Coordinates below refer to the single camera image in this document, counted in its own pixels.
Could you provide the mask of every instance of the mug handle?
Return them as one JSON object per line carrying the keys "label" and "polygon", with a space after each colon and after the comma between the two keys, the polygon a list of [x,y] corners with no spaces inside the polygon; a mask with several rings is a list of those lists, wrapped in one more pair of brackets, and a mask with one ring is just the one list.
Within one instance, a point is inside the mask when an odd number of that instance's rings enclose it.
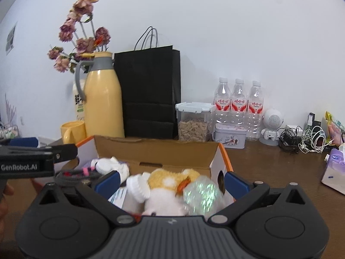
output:
{"label": "mug handle", "polygon": [[85,96],[85,93],[84,91],[82,90],[82,87],[80,86],[80,68],[82,67],[82,65],[92,65],[94,62],[91,61],[91,60],[82,60],[80,61],[76,68],[75,68],[75,85],[77,87],[77,90],[78,90],[78,93],[80,95],[80,98],[83,100],[83,101],[86,101],[86,96]]}
{"label": "mug handle", "polygon": [[73,142],[73,134],[72,129],[68,128],[66,132],[63,134],[63,143],[64,144],[74,144]]}

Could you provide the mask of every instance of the thermos handle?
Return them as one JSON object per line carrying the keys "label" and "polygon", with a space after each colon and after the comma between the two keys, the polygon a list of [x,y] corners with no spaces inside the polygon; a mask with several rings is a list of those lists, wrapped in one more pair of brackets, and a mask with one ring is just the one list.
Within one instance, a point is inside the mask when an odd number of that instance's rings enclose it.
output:
{"label": "thermos handle", "polygon": [[82,67],[82,65],[91,66],[93,63],[94,62],[92,60],[82,60],[77,64],[77,67],[75,68],[75,85],[77,87],[80,98],[83,101],[86,101],[86,96],[84,91],[82,90],[82,87],[80,86],[80,68]]}

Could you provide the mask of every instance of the human hand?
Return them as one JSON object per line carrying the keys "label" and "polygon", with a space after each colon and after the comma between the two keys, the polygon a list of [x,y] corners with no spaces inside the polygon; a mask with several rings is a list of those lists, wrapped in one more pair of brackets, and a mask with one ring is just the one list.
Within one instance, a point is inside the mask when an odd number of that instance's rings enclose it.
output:
{"label": "human hand", "polygon": [[329,136],[333,140],[333,144],[339,147],[343,143],[341,129],[338,128],[334,123],[331,123],[328,125],[328,132]]}
{"label": "human hand", "polygon": [[[4,191],[4,195],[12,196],[14,194],[14,189],[11,185],[7,184]],[[8,205],[5,196],[2,197],[0,202],[0,243],[5,237],[5,215],[8,213]]]}

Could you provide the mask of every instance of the yellow thermos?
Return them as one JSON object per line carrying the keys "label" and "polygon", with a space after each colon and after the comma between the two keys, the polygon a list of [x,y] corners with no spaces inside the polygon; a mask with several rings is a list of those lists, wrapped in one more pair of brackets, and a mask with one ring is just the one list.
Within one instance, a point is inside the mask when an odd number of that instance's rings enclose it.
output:
{"label": "yellow thermos", "polygon": [[[84,101],[87,136],[125,137],[121,87],[113,68],[112,53],[84,53],[81,56],[94,57],[91,61],[80,61],[75,69],[75,85]],[[82,65],[92,66],[84,90],[80,86]]]}

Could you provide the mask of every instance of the white cable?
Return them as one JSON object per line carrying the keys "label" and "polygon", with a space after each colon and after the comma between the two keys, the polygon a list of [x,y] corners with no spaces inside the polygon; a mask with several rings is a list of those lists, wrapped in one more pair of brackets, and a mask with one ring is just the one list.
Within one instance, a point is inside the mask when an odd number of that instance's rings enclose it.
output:
{"label": "white cable", "polygon": [[[322,145],[316,146],[317,141],[319,138],[322,138]],[[311,145],[311,150],[307,147],[306,142],[309,141]],[[305,130],[302,134],[301,143],[298,145],[299,149],[304,153],[308,152],[316,152],[316,153],[322,153],[323,149],[327,146],[332,144],[333,140],[331,140],[329,143],[326,143],[326,135],[325,132],[322,130],[320,126],[315,126],[311,130],[310,128]]]}

